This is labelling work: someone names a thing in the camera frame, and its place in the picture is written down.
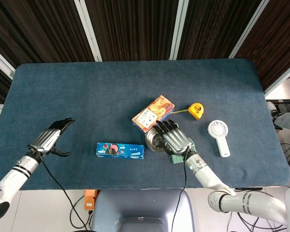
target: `gray chair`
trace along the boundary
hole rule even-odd
[[[103,190],[92,218],[96,232],[171,232],[181,189]],[[184,191],[173,232],[194,232],[193,214]]]

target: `blue tablecloth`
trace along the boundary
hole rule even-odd
[[[53,121],[76,120],[57,142],[71,151],[45,162],[66,189],[146,189],[184,186],[184,166],[145,146],[143,160],[103,159],[97,142],[144,144],[131,119],[157,96],[175,109],[204,105],[201,120],[188,112],[169,116],[194,140],[205,162],[231,187],[277,186],[290,171],[279,145],[253,64],[244,59],[45,63],[16,69],[0,116],[0,180]],[[227,123],[231,156],[222,158],[207,132]],[[200,187],[188,170],[187,187]],[[58,189],[40,165],[22,189]]]

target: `blue snack box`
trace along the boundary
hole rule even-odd
[[[97,143],[96,155],[103,158],[142,160],[144,158],[144,146],[137,144]]]

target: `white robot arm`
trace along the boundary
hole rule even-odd
[[[159,127],[155,126],[156,131],[174,154],[183,154],[188,146],[191,148],[191,143],[173,121],[163,123],[157,121],[157,123]],[[224,184],[195,151],[188,152],[186,166],[193,171],[204,188],[215,190],[208,196],[208,204],[215,211],[239,212],[269,219],[288,226],[290,232],[290,189],[285,195],[286,205],[274,197],[257,193],[243,192],[236,195],[234,190]]]
[[[15,194],[39,166],[41,156],[53,153],[66,157],[71,154],[71,152],[63,153],[55,149],[55,144],[59,136],[74,121],[71,118],[66,118],[54,122],[48,129],[44,130],[31,145],[28,145],[30,152],[27,152],[0,181],[0,189],[2,191],[2,196],[0,197],[0,218],[8,211]]]

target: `fan grille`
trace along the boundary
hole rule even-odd
[[[228,134],[228,126],[223,121],[215,120],[208,125],[208,132],[214,138],[225,137]]]

